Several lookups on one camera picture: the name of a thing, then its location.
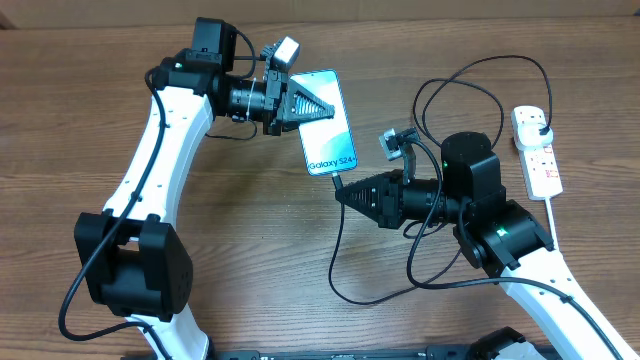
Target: phone screen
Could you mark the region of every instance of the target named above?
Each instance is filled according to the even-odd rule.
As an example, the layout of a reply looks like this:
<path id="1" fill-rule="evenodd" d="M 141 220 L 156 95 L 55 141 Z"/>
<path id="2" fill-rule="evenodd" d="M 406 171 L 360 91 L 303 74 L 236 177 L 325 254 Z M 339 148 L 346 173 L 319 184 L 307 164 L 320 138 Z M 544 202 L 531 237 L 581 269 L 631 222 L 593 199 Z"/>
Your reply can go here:
<path id="1" fill-rule="evenodd" d="M 322 70 L 291 76 L 315 96 L 335 107 L 332 119 L 301 124 L 298 132 L 311 175 L 351 170 L 358 165 L 338 74 Z"/>

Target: black cable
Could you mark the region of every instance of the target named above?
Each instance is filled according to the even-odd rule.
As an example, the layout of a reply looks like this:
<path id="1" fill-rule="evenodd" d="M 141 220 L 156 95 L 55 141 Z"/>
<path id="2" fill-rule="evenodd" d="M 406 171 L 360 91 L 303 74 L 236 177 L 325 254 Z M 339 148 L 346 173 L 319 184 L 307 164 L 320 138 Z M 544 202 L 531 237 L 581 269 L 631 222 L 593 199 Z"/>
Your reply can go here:
<path id="1" fill-rule="evenodd" d="M 258 57 L 253 57 L 253 56 L 242 56 L 242 55 L 239 55 L 239 56 L 235 56 L 235 57 L 233 58 L 233 60 L 241 60 L 241 61 L 242 61 L 242 60 L 265 61 L 266 59 L 267 59 L 267 58 L 266 58 L 266 57 L 264 57 L 264 56 L 262 56 L 262 55 L 260 55 L 260 56 L 258 56 Z"/>
<path id="2" fill-rule="evenodd" d="M 256 125 L 255 121 L 253 120 L 247 120 L 249 121 L 251 124 L 253 124 L 253 134 L 251 134 L 251 136 L 246 137 L 246 138 L 237 138 L 237 137 L 233 137 L 233 136 L 226 136 L 226 135 L 209 135 L 209 134 L 204 134 L 204 136 L 211 138 L 211 139 L 226 139 L 226 140 L 241 140 L 241 141 L 247 141 L 247 140 L 251 140 L 254 137 L 256 137 L 256 134 L 258 134 L 258 125 Z"/>
<path id="3" fill-rule="evenodd" d="M 498 143 L 498 140 L 500 140 L 500 135 L 502 135 L 502 129 L 504 128 L 504 109 L 502 108 L 502 104 L 500 103 L 500 100 L 498 100 L 498 98 L 493 95 L 489 90 L 483 88 L 480 85 L 476 85 L 474 83 L 470 83 L 467 81 L 462 81 L 462 80 L 450 80 L 450 79 L 443 79 L 443 78 L 436 78 L 436 79 L 431 79 L 427 82 L 425 82 L 424 84 L 422 84 L 422 86 L 420 86 L 420 89 L 418 90 L 418 93 L 416 94 L 416 98 L 413 100 L 413 108 L 412 108 L 412 112 L 413 112 L 413 121 L 416 123 L 416 126 L 418 127 L 418 129 L 420 129 L 420 131 L 429 139 L 431 139 L 431 141 L 433 141 L 436 145 L 440 146 L 440 143 L 438 143 L 435 139 L 433 139 L 431 137 L 431 133 L 429 133 L 429 130 L 426 127 L 426 122 L 425 123 L 425 127 L 422 128 L 420 126 L 420 123 L 418 122 L 418 117 L 416 116 L 416 105 L 418 103 L 418 98 L 420 97 L 420 94 L 422 93 L 422 90 L 424 90 L 424 88 L 433 83 L 433 82 L 450 82 L 450 83 L 454 83 L 454 84 L 460 84 L 460 85 L 465 85 L 465 86 L 469 86 L 472 87 L 474 89 L 478 89 L 480 91 L 482 91 L 483 93 L 489 95 L 489 97 L 491 97 L 493 99 L 493 101 L 496 102 L 496 104 L 498 105 L 498 107 L 500 108 L 500 127 L 498 128 L 498 134 L 496 135 L 496 139 L 493 140 L 493 144 L 491 144 L 491 148 L 493 149 L 496 144 Z M 425 106 L 425 110 L 423 111 L 423 119 L 426 118 L 426 109 L 427 106 Z"/>
<path id="4" fill-rule="evenodd" d="M 534 59 L 532 59 L 532 58 L 530 58 L 528 56 L 522 56 L 522 55 L 499 55 L 499 56 L 492 56 L 492 57 L 476 60 L 476 61 L 472 62 L 471 64 L 463 67 L 462 69 L 458 70 L 455 74 L 451 75 L 451 77 L 449 77 L 447 80 L 445 80 L 442 83 L 442 85 L 440 85 L 436 89 L 436 91 L 434 91 L 434 93 L 431 95 L 431 97 L 429 98 L 429 100 L 425 104 L 424 109 L 422 111 L 422 126 L 423 127 L 420 127 L 418 125 L 418 128 L 420 129 L 420 131 L 422 131 L 422 133 L 427 138 L 429 138 L 429 140 L 433 141 L 434 144 L 440 146 L 440 143 L 431 135 L 431 133 L 429 132 L 429 129 L 427 128 L 426 112 L 427 112 L 427 107 L 429 106 L 429 104 L 431 104 L 431 101 L 433 101 L 435 96 L 440 92 L 440 90 L 442 90 L 442 88 L 444 88 L 450 82 L 455 83 L 455 81 L 454 81 L 455 78 L 460 76 L 462 73 L 464 73 L 467 69 L 469 69 L 473 65 L 476 65 L 476 64 L 479 64 L 479 63 L 482 63 L 482 62 L 485 62 L 485 61 L 496 60 L 496 59 L 523 59 L 523 60 L 527 60 L 527 61 L 532 62 L 540 70 L 540 72 L 542 73 L 542 77 L 544 78 L 545 85 L 547 86 L 547 93 L 549 94 L 549 119 L 547 120 L 547 126 L 545 126 L 544 128 L 540 129 L 540 134 L 541 135 L 545 135 L 546 133 L 549 132 L 549 129 L 551 128 L 551 119 L 553 117 L 553 97 L 551 95 L 551 84 L 549 83 L 549 77 L 547 76 L 547 72 L 544 70 L 544 68 L 542 67 L 542 65 L 540 65 L 539 62 L 537 62 L 536 60 L 534 60 Z M 464 85 L 474 87 L 474 88 L 476 88 L 476 89 L 478 89 L 480 91 L 483 91 L 485 94 L 489 95 L 488 91 L 480 89 L 479 86 L 477 86 L 477 85 L 476 86 L 472 86 L 471 83 L 466 83 Z M 418 122 L 418 120 L 416 119 L 416 116 L 415 116 L 415 104 L 414 104 L 414 120 L 416 121 L 416 123 Z"/>
<path id="5" fill-rule="evenodd" d="M 252 77 L 253 73 L 256 71 L 256 62 L 257 62 L 256 51 L 253 49 L 253 44 L 251 43 L 251 40 L 249 40 L 249 38 L 245 34 L 243 34 L 242 31 L 235 29 L 235 32 L 236 34 L 240 35 L 244 39 L 244 41 L 247 43 L 247 46 L 249 47 L 249 50 L 251 50 L 251 58 L 247 59 L 247 60 L 251 60 L 251 70 L 249 70 L 248 73 L 242 76 L 235 76 L 235 75 L 229 75 L 229 76 L 234 77 L 236 79 L 248 79 Z"/>
<path id="6" fill-rule="evenodd" d="M 336 189 L 341 188 L 342 187 L 342 180 L 340 179 L 339 175 L 334 175 L 333 176 L 333 183 L 336 186 Z M 411 292 L 415 289 L 417 289 L 416 286 L 410 287 L 410 288 L 406 288 L 404 290 L 400 290 L 397 292 L 394 292 L 393 294 L 387 295 L 383 298 L 377 299 L 377 300 L 373 300 L 373 301 L 355 301 L 355 300 L 351 300 L 348 297 L 342 295 L 338 289 L 336 289 L 336 287 L 333 284 L 333 266 L 336 262 L 336 257 L 338 256 L 338 250 L 340 249 L 340 241 L 342 239 L 342 230 L 344 229 L 344 212 L 345 212 L 345 207 L 344 204 L 341 204 L 340 207 L 340 228 L 338 229 L 338 239 L 336 240 L 336 247 L 333 250 L 333 256 L 331 257 L 331 263 L 329 264 L 329 286 L 331 287 L 331 290 L 333 291 L 334 294 L 336 294 L 339 298 L 341 298 L 342 300 L 350 303 L 350 304 L 354 304 L 354 305 L 362 305 L 362 306 L 366 306 L 366 305 L 376 305 L 376 304 L 381 304 L 385 301 L 391 300 L 395 297 L 398 297 L 400 295 L 406 294 L 408 292 Z M 434 230 L 432 233 L 435 233 L 436 231 L 440 230 L 442 227 L 444 227 L 444 224 L 439 226 L 436 230 Z M 442 275 L 444 275 L 447 271 L 449 271 L 449 269 L 453 266 L 453 264 L 456 262 L 456 260 L 458 260 L 458 257 L 460 256 L 462 250 L 458 250 L 458 253 L 453 257 L 453 259 L 449 262 L 449 264 L 447 264 L 447 266 L 442 269 L 439 273 L 437 273 L 436 275 L 434 275 L 433 277 L 431 277 L 429 280 L 427 280 L 428 282 L 431 281 L 435 281 L 438 278 L 440 278 Z"/>
<path id="7" fill-rule="evenodd" d="M 129 327 L 141 327 L 144 329 L 145 332 L 148 332 L 151 335 L 151 337 L 153 338 L 153 341 L 156 343 L 156 347 L 158 348 L 162 356 L 165 359 L 171 359 L 171 356 L 169 356 L 169 353 L 164 348 L 164 345 L 162 344 L 162 341 L 158 337 L 158 334 L 155 332 L 155 330 L 151 325 L 147 324 L 144 321 L 126 322 L 126 323 L 111 326 L 109 328 L 96 331 L 87 335 L 73 334 L 67 329 L 67 325 L 66 325 L 66 316 L 69 310 L 69 306 L 71 305 L 71 301 L 73 300 L 74 295 L 78 291 L 80 284 L 82 284 L 82 279 L 84 279 L 84 277 L 87 275 L 87 272 L 89 271 L 89 269 L 91 268 L 95 260 L 97 259 L 98 255 L 102 252 L 102 250 L 108 244 L 110 244 L 112 238 L 115 236 L 116 232 L 118 231 L 118 228 L 120 227 L 120 225 L 122 225 L 124 220 L 127 218 L 129 213 L 133 209 L 136 202 L 139 200 L 140 193 L 144 188 L 144 183 L 149 177 L 149 174 L 151 173 L 151 169 L 153 168 L 153 164 L 155 163 L 156 158 L 158 157 L 158 153 L 160 152 L 160 147 L 162 145 L 162 139 L 164 137 L 164 131 L 165 131 L 167 122 L 166 122 L 166 114 L 164 111 L 164 106 L 162 105 L 162 100 L 160 99 L 160 96 L 158 95 L 158 92 L 156 91 L 155 87 L 151 83 L 151 79 L 150 79 L 150 77 L 152 76 L 155 70 L 156 68 L 147 71 L 147 73 L 145 74 L 144 80 L 145 80 L 145 83 L 147 84 L 147 87 L 151 91 L 151 94 L 153 94 L 153 97 L 156 99 L 156 103 L 158 104 L 158 110 L 160 112 L 158 139 L 156 140 L 156 144 L 153 148 L 153 152 L 149 157 L 149 162 L 147 163 L 147 167 L 144 169 L 144 172 L 142 173 L 142 176 L 140 177 L 140 181 L 138 182 L 138 185 L 136 186 L 135 190 L 131 193 L 131 199 L 129 200 L 129 203 L 122 211 L 122 214 L 120 214 L 120 217 L 118 217 L 118 220 L 116 220 L 115 224 L 111 227 L 111 229 L 109 229 L 109 231 L 107 232 L 105 237 L 102 239 L 100 244 L 93 251 L 91 256 L 89 256 L 89 259 L 87 259 L 87 262 L 82 266 L 82 269 L 80 270 L 75 280 L 71 284 L 71 287 L 69 287 L 69 291 L 67 291 L 67 295 L 65 296 L 64 301 L 62 302 L 62 306 L 60 307 L 60 313 L 58 314 L 58 328 L 60 329 L 60 333 L 69 340 L 87 341 L 87 340 L 92 340 L 104 335 L 114 333 L 122 329 L 126 329 Z"/>
<path id="8" fill-rule="evenodd" d="M 435 157 L 433 156 L 433 153 L 431 153 L 431 151 L 429 150 L 429 148 L 426 147 L 426 145 L 424 145 L 423 143 L 413 140 L 413 139 L 406 139 L 406 141 L 411 142 L 417 146 L 419 146 L 422 150 L 424 150 L 427 155 L 429 156 L 429 158 L 431 159 L 431 162 L 433 163 L 433 166 L 436 170 L 436 174 L 438 175 L 438 193 L 436 194 L 436 198 L 434 201 L 434 204 L 438 203 L 438 199 L 440 196 L 440 191 L 441 191 L 441 186 L 442 185 L 442 177 L 441 177 L 441 172 L 440 172 L 440 166 L 438 165 L 438 162 L 435 160 Z M 464 223 L 463 223 L 463 212 L 468 204 L 469 200 L 468 199 L 464 199 L 463 203 L 460 205 L 460 212 L 458 213 L 458 229 L 460 231 L 461 236 L 463 237 L 463 240 L 467 240 L 467 235 L 466 235 L 466 230 L 464 229 Z M 433 214 L 433 209 L 435 207 L 431 208 L 431 211 L 429 212 L 429 215 L 427 215 L 427 219 L 425 220 L 425 222 L 422 224 L 422 226 L 420 227 L 420 230 L 418 231 L 418 234 L 416 235 L 415 241 L 413 242 L 413 245 L 411 247 L 411 252 L 409 252 L 409 257 L 407 258 L 407 278 L 409 279 L 409 281 L 416 287 L 419 287 L 421 289 L 427 289 L 427 290 L 444 290 L 444 289 L 455 289 L 455 288 L 461 288 L 461 287 L 468 287 L 468 286 L 476 286 L 476 285 L 487 285 L 487 284 L 496 284 L 496 283 L 519 283 L 519 284 L 524 284 L 524 285 L 530 285 L 530 286 L 535 286 L 537 288 L 540 288 L 542 290 L 548 291 L 552 294 L 557 295 L 560 300 L 563 303 L 568 303 L 570 304 L 574 309 L 576 309 L 576 311 L 578 311 L 578 313 L 580 313 L 580 315 L 582 315 L 584 317 L 584 319 L 587 321 L 587 323 L 589 323 L 589 325 L 591 325 L 591 327 L 593 328 L 593 330 L 596 332 L 596 334 L 598 334 L 598 336 L 600 337 L 600 339 L 602 339 L 602 341 L 604 342 L 605 346 L 609 349 L 609 351 L 611 351 L 611 353 L 613 354 L 613 356 L 618 359 L 618 360 L 623 360 L 622 356 L 620 355 L 620 353 L 618 352 L 618 350 L 613 346 L 613 344 L 611 343 L 611 340 L 609 340 L 609 338 L 607 337 L 607 335 L 602 331 L 602 329 L 600 328 L 600 326 L 595 322 L 595 320 L 593 320 L 593 318 L 591 317 L 591 315 L 589 315 L 589 313 L 582 307 L 580 306 L 580 304 L 578 304 L 571 296 L 565 294 L 564 292 L 550 286 L 547 285 L 545 283 L 541 283 L 539 281 L 535 281 L 535 280 L 529 280 L 529 279 L 524 279 L 524 278 L 517 278 L 517 277 L 496 277 L 496 278 L 486 278 L 486 279 L 474 279 L 474 280 L 465 280 L 465 281 L 457 281 L 457 282 L 452 282 L 452 283 L 443 283 L 443 284 L 429 284 L 426 281 L 424 283 L 417 281 L 414 277 L 413 277 L 413 273 L 412 273 L 412 265 L 413 265 L 413 258 L 415 256 L 416 250 L 418 248 L 418 245 L 420 244 L 420 240 L 423 237 L 424 231 L 426 229 L 426 224 L 429 223 L 429 221 L 431 220 L 431 216 Z"/>
<path id="9" fill-rule="evenodd" d="M 377 299 L 377 300 L 373 300 L 373 301 L 355 301 L 355 300 L 351 300 L 348 297 L 342 295 L 338 289 L 336 289 L 336 287 L 333 285 L 333 265 L 336 262 L 336 257 L 338 256 L 338 249 L 340 248 L 340 240 L 342 239 L 342 229 L 344 227 L 344 204 L 341 204 L 341 209 L 340 209 L 340 229 L 338 230 L 338 240 L 336 240 L 336 247 L 333 250 L 333 256 L 331 257 L 331 263 L 329 264 L 329 286 L 331 287 L 331 290 L 333 290 L 333 293 L 338 295 L 339 298 L 341 298 L 342 300 L 353 304 L 353 305 L 362 305 L 362 306 L 367 306 L 367 305 L 377 305 L 377 304 L 381 304 L 387 300 L 391 300 L 394 297 L 398 297 L 402 294 L 406 294 L 408 292 L 411 292 L 415 289 L 417 289 L 416 286 L 410 287 L 410 288 L 406 288 L 404 290 L 400 290 L 397 292 L 394 292 L 391 295 L 387 295 L 383 298 Z"/>
<path id="10" fill-rule="evenodd" d="M 418 225 L 418 224 L 422 224 L 422 223 L 421 223 L 419 220 L 416 220 L 416 221 L 411 222 L 409 225 L 407 225 L 407 226 L 404 228 L 404 231 L 402 231 L 402 236 L 403 236 L 405 239 L 414 240 L 416 237 L 415 237 L 415 236 L 411 236 L 411 235 L 409 235 L 409 234 L 408 234 L 408 232 L 409 232 L 409 230 L 411 230 L 411 228 L 412 228 L 412 227 L 414 227 L 414 226 L 416 226 L 416 225 Z M 427 236 L 429 236 L 429 235 L 433 235 L 433 234 L 437 233 L 438 231 L 440 231 L 440 230 L 444 229 L 444 227 L 445 227 L 445 226 L 447 226 L 447 224 L 446 224 L 446 223 L 440 223 L 440 224 L 438 225 L 438 227 L 436 227 L 436 228 L 435 228 L 435 230 L 433 230 L 433 231 L 431 231 L 431 232 L 428 232 L 428 233 L 426 233 L 426 234 L 422 235 L 422 237 L 427 237 Z"/>

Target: black bracket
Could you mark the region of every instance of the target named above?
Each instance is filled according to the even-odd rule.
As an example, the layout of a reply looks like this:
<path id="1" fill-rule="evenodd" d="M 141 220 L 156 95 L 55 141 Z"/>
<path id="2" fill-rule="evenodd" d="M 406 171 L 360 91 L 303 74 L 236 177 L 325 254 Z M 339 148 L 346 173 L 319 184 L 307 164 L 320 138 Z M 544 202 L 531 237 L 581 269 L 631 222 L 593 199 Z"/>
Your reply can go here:
<path id="1" fill-rule="evenodd" d="M 84 265 L 117 218 L 82 213 L 74 237 Z M 120 248 L 138 239 L 138 251 Z M 193 283 L 193 264 L 173 226 L 158 215 L 126 219 L 86 276 L 91 299 L 116 316 L 140 314 L 170 321 L 184 309 Z"/>
<path id="2" fill-rule="evenodd" d="M 525 341 L 524 335 L 510 327 L 505 327 L 471 344 L 467 357 L 474 360 L 492 360 L 500 355 L 500 350 Z"/>
<path id="3" fill-rule="evenodd" d="M 403 185 L 409 185 L 416 177 L 416 153 L 413 151 L 411 143 L 406 139 L 420 141 L 420 135 L 415 128 L 409 128 L 398 134 L 394 129 L 389 129 L 380 135 L 380 145 L 382 145 L 387 160 L 393 161 L 402 157 L 404 162 Z"/>
<path id="4" fill-rule="evenodd" d="M 515 200 L 509 200 L 491 218 L 465 226 L 466 242 L 456 226 L 453 235 L 462 253 L 476 269 L 489 277 L 500 276 L 509 267 L 520 267 L 518 259 L 545 248 L 553 250 L 553 239 L 542 225 Z"/>

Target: wooden table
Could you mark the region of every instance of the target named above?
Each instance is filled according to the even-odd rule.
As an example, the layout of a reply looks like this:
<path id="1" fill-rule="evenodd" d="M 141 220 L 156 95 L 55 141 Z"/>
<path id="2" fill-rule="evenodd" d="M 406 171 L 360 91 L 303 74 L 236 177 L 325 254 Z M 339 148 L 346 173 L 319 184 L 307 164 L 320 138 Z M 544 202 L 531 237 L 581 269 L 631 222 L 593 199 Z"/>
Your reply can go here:
<path id="1" fill-rule="evenodd" d="M 401 167 L 386 161 L 377 137 L 411 126 L 410 106 L 423 81 L 492 55 L 539 60 L 554 94 L 554 146 L 565 188 L 554 199 L 562 251 L 591 299 L 640 349 L 638 18 L 242 30 L 257 47 L 295 37 L 302 44 L 295 71 L 338 71 L 360 162 L 344 175 L 347 182 Z M 102 209 L 143 131 L 149 108 L 143 74 L 189 46 L 191 34 L 190 26 L 0 32 L 0 358 L 116 359 L 148 351 L 132 329 L 72 343 L 56 320 L 80 269 L 72 237 L 78 214 Z M 521 104 L 547 109 L 540 74 L 526 62 L 504 60 L 479 65 L 464 78 L 502 101 L 507 125 L 495 152 L 508 196 L 546 224 L 544 205 L 527 200 L 508 115 Z M 493 137 L 499 121 L 490 99 L 459 86 L 439 95 L 429 118 L 438 139 L 462 130 Z M 213 131 L 250 129 L 221 118 Z M 426 157 L 418 162 L 418 176 L 432 177 Z M 420 347 L 472 342 L 507 325 L 546 341 L 494 286 L 414 291 L 364 308 L 337 298 L 327 284 L 339 219 L 332 190 L 328 178 L 307 174 L 296 133 L 200 145 L 178 233 L 195 266 L 189 303 L 218 349 Z M 348 211 L 343 244 L 335 280 L 345 294 L 373 299 L 408 285 L 410 242 L 399 232 Z M 426 241 L 416 260 L 419 277 L 441 269 L 456 249 L 450 228 Z M 459 260 L 444 279 L 478 276 L 484 273 Z M 68 319 L 77 333 L 121 321 L 93 304 L 84 285 Z"/>

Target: power strip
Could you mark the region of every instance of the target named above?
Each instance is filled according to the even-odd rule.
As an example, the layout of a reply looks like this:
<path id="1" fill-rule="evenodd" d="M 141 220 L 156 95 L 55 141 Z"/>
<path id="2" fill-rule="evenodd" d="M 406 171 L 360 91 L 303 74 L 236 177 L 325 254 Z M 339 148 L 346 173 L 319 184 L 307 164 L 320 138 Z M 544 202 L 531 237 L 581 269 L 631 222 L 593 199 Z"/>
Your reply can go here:
<path id="1" fill-rule="evenodd" d="M 558 172 L 558 163 L 553 152 L 553 146 L 551 146 L 553 137 L 549 139 L 548 136 L 537 135 L 537 132 L 527 132 L 528 134 L 533 134 L 532 136 L 540 136 L 540 138 L 530 137 L 525 140 L 526 144 L 523 144 L 523 139 L 518 136 L 518 134 L 523 134 L 523 129 L 537 129 L 541 124 L 546 124 L 544 111 L 535 106 L 518 106 L 511 112 L 511 123 L 513 125 L 514 141 L 520 154 L 527 194 L 531 200 L 544 200 L 549 217 L 551 236 L 553 237 L 555 248 L 559 249 L 555 221 L 551 209 L 551 198 L 562 193 L 562 182 L 560 181 L 560 173 Z M 530 144 L 536 142 L 540 145 L 530 146 Z"/>
<path id="2" fill-rule="evenodd" d="M 544 124 L 544 112 L 535 106 L 518 106 L 511 112 L 511 122 L 517 146 L 518 129 L 530 127 L 531 124 Z M 562 192 L 558 163 L 551 144 L 519 150 L 518 153 L 529 199 L 544 200 Z"/>

